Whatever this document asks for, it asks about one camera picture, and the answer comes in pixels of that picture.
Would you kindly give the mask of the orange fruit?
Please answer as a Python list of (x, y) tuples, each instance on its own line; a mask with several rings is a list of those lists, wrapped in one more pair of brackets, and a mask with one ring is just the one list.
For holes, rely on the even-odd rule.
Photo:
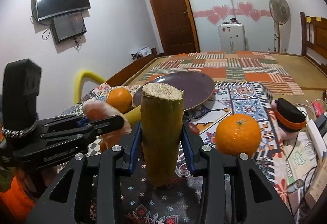
[(132, 105), (132, 95), (125, 88), (115, 88), (109, 92), (106, 103), (121, 113), (127, 113)]
[(222, 154), (251, 157), (261, 142), (258, 122), (246, 114), (233, 114), (223, 119), (216, 128), (216, 149)]

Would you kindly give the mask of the green sugarcane piece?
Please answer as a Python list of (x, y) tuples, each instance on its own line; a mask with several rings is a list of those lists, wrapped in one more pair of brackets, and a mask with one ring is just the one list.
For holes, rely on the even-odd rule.
[(142, 146), (153, 187), (174, 178), (184, 115), (184, 92), (169, 84), (148, 83), (141, 91)]

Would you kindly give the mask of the yellow banana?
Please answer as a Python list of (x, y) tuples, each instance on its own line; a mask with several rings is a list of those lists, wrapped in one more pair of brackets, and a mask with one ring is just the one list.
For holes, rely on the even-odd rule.
[(140, 106), (130, 110), (128, 113), (124, 114), (125, 119), (133, 126), (135, 123), (141, 120), (141, 110)]

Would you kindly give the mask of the colourful patterned cloth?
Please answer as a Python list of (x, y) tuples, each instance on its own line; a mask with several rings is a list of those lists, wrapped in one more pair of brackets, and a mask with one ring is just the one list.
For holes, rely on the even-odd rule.
[[(257, 82), (220, 83), (211, 98), (186, 111), (184, 119), (203, 144), (227, 154), (246, 153), (287, 202), (286, 155), (271, 100), (269, 90)], [(188, 171), (182, 149), (173, 180), (162, 187), (150, 184), (147, 163), (140, 156), (133, 176), (121, 180), (122, 221), (195, 223), (203, 187), (203, 177)]]

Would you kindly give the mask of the small black monitor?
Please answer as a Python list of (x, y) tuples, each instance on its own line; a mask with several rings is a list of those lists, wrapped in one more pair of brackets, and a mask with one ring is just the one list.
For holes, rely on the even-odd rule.
[(56, 44), (83, 35), (86, 26), (82, 13), (73, 12), (52, 18), (51, 30)]

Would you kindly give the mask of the red small packet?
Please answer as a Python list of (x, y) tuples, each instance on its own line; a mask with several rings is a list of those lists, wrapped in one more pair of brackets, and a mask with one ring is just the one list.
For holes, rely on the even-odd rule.
[(318, 118), (324, 113), (324, 109), (319, 102), (313, 102), (314, 114)]

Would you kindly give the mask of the brown wooden door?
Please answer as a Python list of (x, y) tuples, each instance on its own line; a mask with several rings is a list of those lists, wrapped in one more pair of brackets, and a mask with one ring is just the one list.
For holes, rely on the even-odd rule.
[(197, 51), (185, 0), (150, 0), (164, 54)]

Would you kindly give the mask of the striped patchwork mat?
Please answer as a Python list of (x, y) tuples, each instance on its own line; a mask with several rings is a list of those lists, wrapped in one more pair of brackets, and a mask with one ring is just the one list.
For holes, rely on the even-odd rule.
[(141, 85), (183, 71), (204, 73), (218, 82), (260, 82), (274, 94), (304, 94), (273, 55), (247, 51), (200, 52), (159, 58), (137, 77), (135, 83)]

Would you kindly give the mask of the white appliance box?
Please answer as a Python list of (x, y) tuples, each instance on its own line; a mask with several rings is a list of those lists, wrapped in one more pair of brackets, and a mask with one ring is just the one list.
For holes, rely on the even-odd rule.
[(246, 51), (247, 39), (244, 25), (236, 18), (218, 25), (221, 50), (225, 52)]

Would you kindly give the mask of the white standing fan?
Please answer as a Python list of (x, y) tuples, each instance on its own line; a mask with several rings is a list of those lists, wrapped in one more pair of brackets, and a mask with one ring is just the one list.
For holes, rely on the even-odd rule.
[(286, 52), (287, 48), (282, 47), (280, 27), (290, 19), (289, 5), (286, 0), (269, 0), (269, 11), (274, 21), (274, 52)]

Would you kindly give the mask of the wooden bed frame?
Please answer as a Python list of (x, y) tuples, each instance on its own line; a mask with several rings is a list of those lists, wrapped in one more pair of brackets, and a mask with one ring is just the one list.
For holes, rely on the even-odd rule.
[(151, 54), (136, 59), (134, 62), (123, 68), (121, 71), (113, 75), (106, 83), (111, 87), (122, 86), (128, 79), (138, 73), (149, 62), (155, 60), (158, 57), (164, 56), (164, 53), (158, 54), (155, 48), (151, 49)]

